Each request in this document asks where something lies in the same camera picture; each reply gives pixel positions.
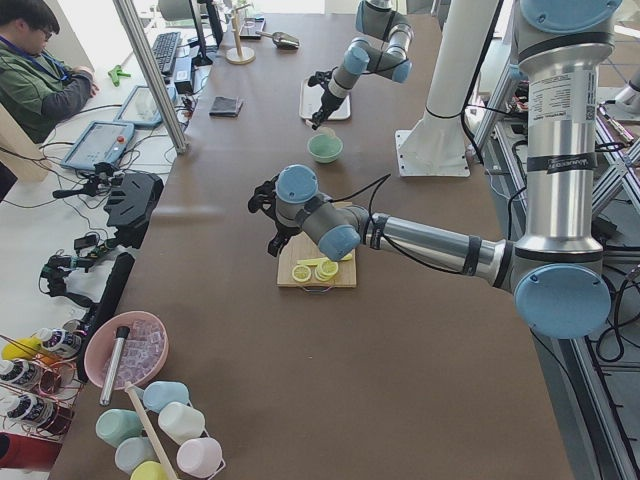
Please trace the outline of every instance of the person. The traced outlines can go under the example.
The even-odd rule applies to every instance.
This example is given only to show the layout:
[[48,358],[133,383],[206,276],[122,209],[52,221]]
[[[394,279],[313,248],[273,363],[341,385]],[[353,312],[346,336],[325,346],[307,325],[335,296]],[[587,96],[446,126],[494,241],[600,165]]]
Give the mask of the person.
[[0,0],[0,103],[34,143],[99,90],[91,68],[70,68],[46,53],[59,32],[44,0]]

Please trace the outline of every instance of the wooden muddler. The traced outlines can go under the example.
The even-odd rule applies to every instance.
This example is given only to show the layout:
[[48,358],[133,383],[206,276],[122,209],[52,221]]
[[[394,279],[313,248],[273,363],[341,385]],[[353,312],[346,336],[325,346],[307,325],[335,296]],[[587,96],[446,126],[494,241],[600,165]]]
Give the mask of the wooden muddler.
[[162,448],[162,444],[160,443],[158,434],[154,430],[153,425],[151,424],[151,420],[149,420],[149,417],[147,416],[147,412],[144,411],[142,402],[140,401],[140,398],[138,398],[138,395],[136,394],[133,384],[131,382],[126,382],[124,385],[124,391],[127,392],[127,395],[129,395],[129,398],[131,399],[131,403],[133,403],[133,408],[138,414],[138,417],[140,417],[140,421],[142,422],[144,431],[147,432],[147,436],[151,441],[151,446],[153,447],[153,451],[156,452],[156,455],[160,460],[160,464],[162,465],[162,468],[164,469],[164,473],[167,475],[167,478],[169,480],[178,480],[178,477],[176,476],[176,472],[175,470],[173,470],[173,467],[171,466],[171,462],[169,461],[169,457],[167,457],[167,453],[164,451],[164,448]]

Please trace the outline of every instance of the green jacket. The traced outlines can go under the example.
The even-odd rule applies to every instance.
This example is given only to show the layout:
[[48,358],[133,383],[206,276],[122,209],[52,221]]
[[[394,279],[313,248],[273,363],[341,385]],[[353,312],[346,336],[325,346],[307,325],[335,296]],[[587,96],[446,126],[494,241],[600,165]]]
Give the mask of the green jacket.
[[43,142],[56,124],[78,113],[91,93],[88,73],[71,73],[64,82],[62,72],[43,56],[35,60],[56,78],[0,42],[0,103],[34,143]]

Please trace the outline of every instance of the blue joint cap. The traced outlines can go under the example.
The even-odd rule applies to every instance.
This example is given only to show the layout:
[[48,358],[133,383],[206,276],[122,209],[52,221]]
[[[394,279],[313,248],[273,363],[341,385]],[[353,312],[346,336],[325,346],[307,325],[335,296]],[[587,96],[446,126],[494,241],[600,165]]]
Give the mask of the blue joint cap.
[[358,11],[356,12],[356,30],[364,33],[364,23],[362,17],[364,16],[364,0],[358,5]]
[[318,248],[329,260],[337,262],[360,244],[360,235],[351,225],[338,225],[325,233]]
[[391,80],[398,83],[404,83],[405,80],[409,78],[409,74],[411,73],[411,67],[413,67],[411,60],[402,62],[393,70],[393,75],[391,76]]
[[580,265],[552,264],[522,278],[514,291],[516,309],[536,332],[579,338],[602,327],[611,297],[600,276]]
[[344,52],[343,65],[351,75],[362,75],[367,71],[367,65],[369,65],[369,54],[354,45]]
[[514,65],[513,63],[509,64],[509,76],[513,80],[526,80],[528,78],[527,74],[520,70],[518,65]]
[[305,165],[289,165],[276,181],[276,195],[283,202],[305,203],[318,193],[318,179]]
[[547,33],[580,33],[607,20],[622,0],[521,0],[522,16]]

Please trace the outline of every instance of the brown table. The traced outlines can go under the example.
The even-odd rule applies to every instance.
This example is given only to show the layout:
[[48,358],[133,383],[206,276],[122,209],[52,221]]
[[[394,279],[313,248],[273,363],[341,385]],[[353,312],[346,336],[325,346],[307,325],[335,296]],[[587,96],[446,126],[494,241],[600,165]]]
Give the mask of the brown table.
[[[345,142],[334,164],[306,153],[300,83],[341,61],[353,16],[270,15],[268,30],[299,37],[301,49],[263,39],[247,66],[219,58],[199,100],[191,150],[173,167],[119,310],[165,323],[157,378],[189,386],[222,444],[223,480],[572,478],[510,295],[364,248],[355,289],[279,289],[266,253],[274,226],[247,211],[253,188],[292,163],[315,168],[334,196],[392,172],[377,211],[500,238],[482,168],[469,179],[396,173],[394,131],[422,116],[440,42],[434,19],[412,21],[409,81],[359,81],[351,119],[334,124]],[[240,116],[210,118],[216,95],[244,98]],[[51,479],[125,478],[94,434],[98,396],[81,393]],[[117,392],[113,406],[128,405]]]

